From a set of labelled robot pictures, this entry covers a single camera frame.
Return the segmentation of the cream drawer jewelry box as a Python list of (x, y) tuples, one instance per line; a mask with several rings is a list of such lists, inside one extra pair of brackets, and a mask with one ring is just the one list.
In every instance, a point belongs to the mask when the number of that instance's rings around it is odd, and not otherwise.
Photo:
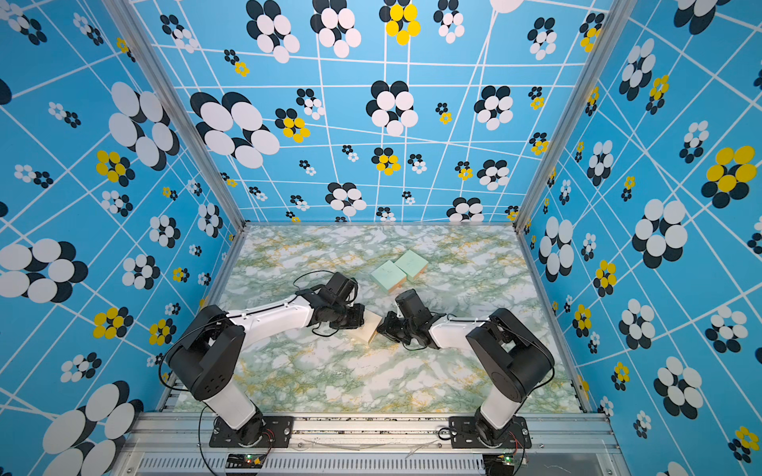
[(363, 315), (363, 325), (357, 329), (348, 330), (347, 335), (358, 341), (366, 344), (371, 343), (372, 339), (377, 333), (377, 328), (381, 325), (383, 317), (373, 313), (373, 311), (365, 311)]

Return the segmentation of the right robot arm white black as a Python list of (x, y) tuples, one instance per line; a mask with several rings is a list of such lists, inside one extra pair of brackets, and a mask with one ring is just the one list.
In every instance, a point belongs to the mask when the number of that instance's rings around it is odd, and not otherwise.
[(485, 440), (496, 440), (546, 375), (555, 371), (552, 353), (508, 309), (496, 309), (475, 321), (425, 315), (429, 320), (417, 324), (390, 311), (377, 331), (404, 345), (416, 341), (425, 348), (472, 351), (492, 383), (475, 413), (476, 427)]

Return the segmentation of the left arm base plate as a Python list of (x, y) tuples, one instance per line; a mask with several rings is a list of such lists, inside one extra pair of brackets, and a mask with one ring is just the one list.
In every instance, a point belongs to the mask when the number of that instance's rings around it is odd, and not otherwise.
[(208, 445), (212, 448), (287, 448), (294, 422), (292, 416), (258, 416), (239, 430), (233, 430), (217, 416)]

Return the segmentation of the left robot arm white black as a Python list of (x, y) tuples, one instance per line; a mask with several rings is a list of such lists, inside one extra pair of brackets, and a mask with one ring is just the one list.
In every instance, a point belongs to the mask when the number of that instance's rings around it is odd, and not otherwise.
[(190, 391), (236, 432), (253, 430), (261, 412), (233, 380), (241, 352), (274, 335), (326, 323), (336, 330), (364, 325), (361, 303), (328, 301), (310, 291), (243, 311), (209, 305), (168, 351), (164, 362)]

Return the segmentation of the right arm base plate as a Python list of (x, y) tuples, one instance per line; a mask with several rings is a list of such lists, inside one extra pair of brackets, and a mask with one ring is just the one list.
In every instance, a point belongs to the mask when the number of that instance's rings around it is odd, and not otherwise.
[(484, 418), (450, 416), (448, 439), (455, 449), (530, 449), (533, 446), (525, 418), (514, 416), (497, 430)]

